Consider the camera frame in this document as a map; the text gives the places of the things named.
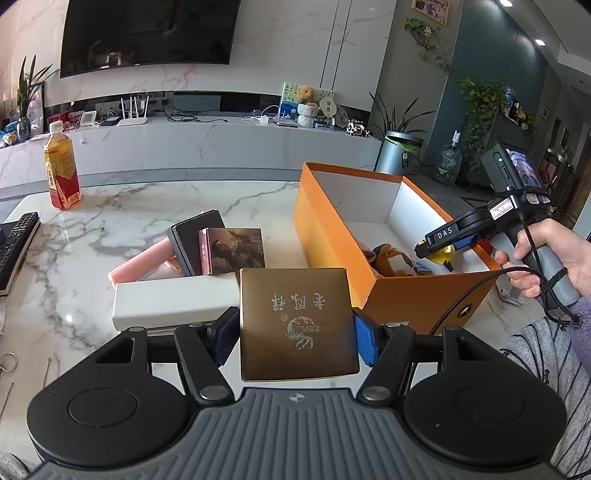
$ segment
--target marble tv cabinet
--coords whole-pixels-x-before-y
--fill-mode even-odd
[[[227,122],[211,122],[224,118]],[[68,133],[82,186],[179,180],[300,179],[304,162],[371,169],[380,142],[343,131],[255,125],[236,117],[202,122],[150,118],[145,125]],[[0,150],[0,199],[44,192],[47,137]]]

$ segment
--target black cable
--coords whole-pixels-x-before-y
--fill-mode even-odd
[[[451,312],[453,312],[460,303],[462,303],[473,291],[475,291],[477,288],[483,286],[485,283],[487,283],[488,281],[492,280],[493,278],[497,278],[500,275],[503,275],[505,273],[511,273],[511,272],[528,272],[531,273],[532,275],[536,275],[537,277],[540,278],[540,288],[543,288],[548,281],[544,278],[544,276],[534,270],[533,268],[530,267],[511,267],[511,268],[506,268],[504,270],[499,270],[496,272],[491,273],[490,275],[487,275],[486,277],[484,277],[483,279],[479,280],[478,282],[476,282],[473,286],[471,286],[468,290],[466,290],[464,292],[464,294],[457,299],[446,311],[445,313],[439,318],[439,320],[435,323],[435,325],[433,326],[433,328],[431,329],[431,331],[429,331],[429,335],[434,335],[437,330],[439,330],[439,327],[441,326],[441,324],[443,322],[445,322],[445,320],[447,319],[447,317],[449,317],[449,314]],[[558,320],[558,319],[550,319],[552,321],[554,321],[555,323],[558,323],[560,325],[569,325],[570,322],[567,320]]]
[[[591,468],[589,470],[585,470],[583,473],[577,473],[575,476],[568,476],[566,480],[579,480],[580,478],[584,478],[587,475],[591,475]]]
[[[536,266],[538,267],[538,271],[542,271],[542,262],[540,261],[540,256],[538,255],[538,249],[534,244],[534,240],[533,237],[531,236],[531,232],[530,232],[530,228],[527,225],[527,222],[525,221],[525,218],[521,218],[521,225],[523,226],[523,230],[525,231],[525,235],[527,236],[528,241],[530,242],[531,245],[531,250],[534,254],[534,258],[535,258],[535,263]],[[556,297],[556,293],[554,293],[554,290],[551,288],[549,289],[548,292],[542,292],[541,293],[541,299],[542,299],[542,306],[544,308],[544,314],[550,319],[553,320],[555,323],[556,320],[552,318],[552,316],[550,315],[550,312],[548,312],[548,307],[547,307],[547,298],[546,295],[549,294],[550,297],[554,300],[554,302],[556,303],[556,305],[558,305],[559,309],[562,310],[563,313],[565,313],[566,315],[568,315],[568,317],[571,320],[574,320],[574,315],[564,306],[562,305],[562,303],[558,300],[558,298]]]
[[[164,108],[164,105],[162,106],[162,111],[164,112],[164,115],[166,115],[166,119],[169,122],[183,122],[183,123],[188,123],[188,122],[198,122],[200,124],[210,124],[212,122],[226,122],[228,123],[228,120],[226,120],[225,118],[216,118],[213,120],[201,120],[198,115],[202,114],[202,113],[206,113],[206,112],[215,112],[216,110],[203,110],[203,111],[191,111],[191,110],[181,110],[180,108],[176,108],[174,107],[173,113],[169,114],[166,109]]]
[[[470,296],[470,294],[472,292],[474,292],[477,288],[482,287],[488,281],[492,280],[493,278],[500,277],[503,274],[511,273],[511,272],[520,272],[520,271],[521,272],[528,272],[528,273],[531,273],[532,275],[536,275],[537,277],[539,277],[540,278],[540,288],[543,288],[544,285],[546,285],[548,283],[548,281],[544,278],[544,276],[540,272],[534,270],[533,268],[526,267],[526,266],[523,266],[523,267],[511,267],[511,268],[506,268],[504,270],[499,270],[499,271],[493,272],[490,275],[487,275],[483,279],[479,280],[473,286],[471,286],[468,290],[466,290],[464,292],[464,294],[459,299],[457,299],[445,311],[445,313],[443,313],[443,315],[441,315],[441,317],[439,317],[439,320],[435,323],[435,325],[433,326],[433,328],[431,329],[431,331],[429,331],[429,335],[435,335],[435,333],[439,330],[439,327],[443,324],[443,322],[446,321],[447,317],[449,317],[450,313],[453,312],[458,307],[458,305],[460,303],[462,303],[468,296]],[[558,305],[562,305],[558,301],[558,299],[555,299],[555,301],[556,301],[556,303]],[[570,321],[567,321],[567,320],[555,319],[552,316],[549,316],[548,319],[551,320],[554,323],[557,323],[558,325],[561,325],[561,326],[570,325]],[[417,372],[417,366],[418,366],[418,364],[416,362],[413,362],[413,364],[411,365],[411,370],[410,370],[410,374],[409,374],[409,377],[408,377],[408,383],[407,383],[406,393],[408,393],[409,390],[410,390],[410,386],[411,386],[411,383],[413,381],[414,374]]]

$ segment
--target camera screen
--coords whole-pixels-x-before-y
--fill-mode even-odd
[[[521,178],[521,183],[524,187],[538,187],[542,188],[542,182],[538,177],[538,173],[530,163],[530,159],[526,154],[517,150],[505,149],[509,155],[517,174]]]

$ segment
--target green plant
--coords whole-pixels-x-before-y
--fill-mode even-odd
[[[479,155],[484,153],[484,137],[495,122],[496,113],[505,107],[507,102],[502,85],[491,80],[477,82],[467,77],[458,80],[460,93],[468,100],[466,111],[468,126],[464,147],[465,158],[468,159],[471,170],[480,167]]]
[[[33,61],[31,62],[31,69],[29,73],[25,73],[25,63],[27,63],[27,57],[22,61],[21,73],[18,76],[18,109],[20,111],[21,118],[27,116],[27,111],[29,110],[29,103],[51,75],[53,75],[55,71],[46,75],[51,65],[45,67],[39,72],[35,73],[35,62],[37,61],[37,55],[33,57]]]
[[[436,62],[437,67],[442,69],[446,75],[449,75],[452,69],[451,59],[448,58],[449,53],[441,46],[439,40],[439,32],[441,27],[430,27],[423,20],[418,18],[404,17],[404,30],[409,32],[414,41],[421,47],[419,56],[423,61],[427,59]]]
[[[382,96],[378,92],[376,92],[375,96],[372,95],[371,93],[370,93],[370,95],[371,95],[372,100],[374,101],[374,105],[376,106],[376,108],[378,109],[378,112],[382,116],[382,120],[384,121],[383,128],[380,128],[379,125],[376,125],[376,124],[372,124],[372,125],[375,127],[378,127],[378,129],[380,130],[380,133],[382,134],[382,136],[384,138],[387,139],[386,132],[388,130],[394,130],[394,131],[397,131],[400,133],[406,133],[406,134],[427,133],[426,130],[423,130],[421,128],[407,130],[407,128],[410,127],[410,124],[413,120],[415,120],[421,116],[424,116],[424,115],[431,115],[431,113],[435,113],[435,110],[429,110],[428,112],[423,112],[418,115],[413,115],[412,117],[407,118],[408,113],[413,108],[415,103],[417,103],[418,97],[416,97],[413,100],[413,102],[404,111],[402,117],[400,118],[400,121],[397,122],[396,121],[396,107],[392,107],[392,116],[390,116],[390,115],[388,115],[388,109],[386,108],[386,104],[384,103],[384,100],[382,100]]]

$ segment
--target book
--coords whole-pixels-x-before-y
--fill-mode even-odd
[[[265,268],[260,228],[204,228],[199,232],[203,275]]]

